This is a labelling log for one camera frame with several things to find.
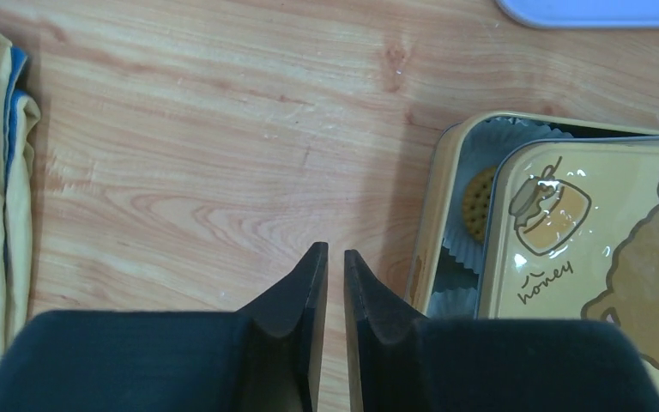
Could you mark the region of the lavender tray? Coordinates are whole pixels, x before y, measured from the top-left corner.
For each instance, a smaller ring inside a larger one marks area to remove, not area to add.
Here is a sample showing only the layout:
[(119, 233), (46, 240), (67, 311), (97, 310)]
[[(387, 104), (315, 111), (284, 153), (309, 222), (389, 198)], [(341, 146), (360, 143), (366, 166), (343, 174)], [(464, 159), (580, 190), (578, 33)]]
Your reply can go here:
[(513, 20), (545, 29), (659, 29), (659, 0), (498, 0)]

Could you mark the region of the white paper cupcake liner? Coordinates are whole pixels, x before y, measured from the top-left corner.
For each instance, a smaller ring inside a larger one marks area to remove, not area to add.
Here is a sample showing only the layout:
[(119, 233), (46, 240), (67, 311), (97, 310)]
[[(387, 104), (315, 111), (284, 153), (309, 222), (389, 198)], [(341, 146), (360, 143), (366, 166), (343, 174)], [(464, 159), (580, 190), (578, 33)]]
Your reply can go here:
[(426, 315), (429, 318), (474, 318), (477, 297), (476, 288), (453, 288), (433, 292)]
[(463, 195), (471, 179), (528, 142), (571, 137), (550, 124), (521, 118), (490, 118), (470, 129), (462, 139), (442, 242), (457, 263), (477, 275), (483, 271), (483, 242), (472, 238), (462, 218)]

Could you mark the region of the silver tin lid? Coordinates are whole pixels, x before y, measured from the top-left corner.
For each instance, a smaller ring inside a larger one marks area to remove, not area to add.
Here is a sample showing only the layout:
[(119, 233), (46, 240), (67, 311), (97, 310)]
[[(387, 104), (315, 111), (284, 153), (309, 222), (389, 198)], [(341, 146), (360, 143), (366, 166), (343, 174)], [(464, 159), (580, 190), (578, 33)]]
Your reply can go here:
[(659, 390), (659, 136), (526, 144), (493, 182), (477, 314), (617, 326)]

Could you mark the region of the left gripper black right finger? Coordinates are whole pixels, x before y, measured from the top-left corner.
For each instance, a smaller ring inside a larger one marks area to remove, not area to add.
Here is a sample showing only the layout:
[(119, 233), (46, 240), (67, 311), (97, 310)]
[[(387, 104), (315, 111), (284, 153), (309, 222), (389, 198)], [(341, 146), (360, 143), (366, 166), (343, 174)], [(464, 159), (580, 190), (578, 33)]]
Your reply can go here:
[(432, 319), (344, 256), (353, 411), (659, 411), (637, 350), (613, 326)]

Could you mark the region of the gold cookie tin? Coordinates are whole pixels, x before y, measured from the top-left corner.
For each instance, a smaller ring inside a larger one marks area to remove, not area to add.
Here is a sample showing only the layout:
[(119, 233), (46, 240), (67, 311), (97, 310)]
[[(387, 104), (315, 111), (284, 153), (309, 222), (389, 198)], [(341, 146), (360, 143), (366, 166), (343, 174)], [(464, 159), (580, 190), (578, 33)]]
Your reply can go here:
[(455, 261), (443, 248), (443, 235), (449, 213), (450, 197), (461, 152), (462, 139), (483, 120), (496, 117), (521, 118), (550, 124), (571, 138), (599, 139), (630, 136), (659, 136), (659, 130), (604, 124), (574, 118), (525, 112), (487, 112), (449, 126), (433, 151), (423, 213), (414, 247), (405, 300), (426, 315), (433, 292), (453, 288), (476, 288), (479, 275)]

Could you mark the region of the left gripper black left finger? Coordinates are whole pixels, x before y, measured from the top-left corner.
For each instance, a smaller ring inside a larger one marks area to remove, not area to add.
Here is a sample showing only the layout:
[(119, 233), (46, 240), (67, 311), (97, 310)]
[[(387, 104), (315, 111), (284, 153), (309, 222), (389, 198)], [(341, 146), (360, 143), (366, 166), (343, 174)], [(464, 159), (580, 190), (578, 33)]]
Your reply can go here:
[(59, 310), (0, 361), (0, 411), (313, 411), (328, 246), (234, 312)]

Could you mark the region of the orange cookie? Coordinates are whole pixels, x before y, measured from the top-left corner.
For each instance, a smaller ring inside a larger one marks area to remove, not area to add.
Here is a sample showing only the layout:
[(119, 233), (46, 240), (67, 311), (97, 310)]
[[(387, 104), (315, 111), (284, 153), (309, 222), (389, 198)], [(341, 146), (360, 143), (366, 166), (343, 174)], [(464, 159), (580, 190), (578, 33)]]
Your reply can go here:
[(473, 240), (483, 244), (493, 194), (497, 167), (491, 166), (477, 173), (467, 184), (462, 197), (463, 224)]

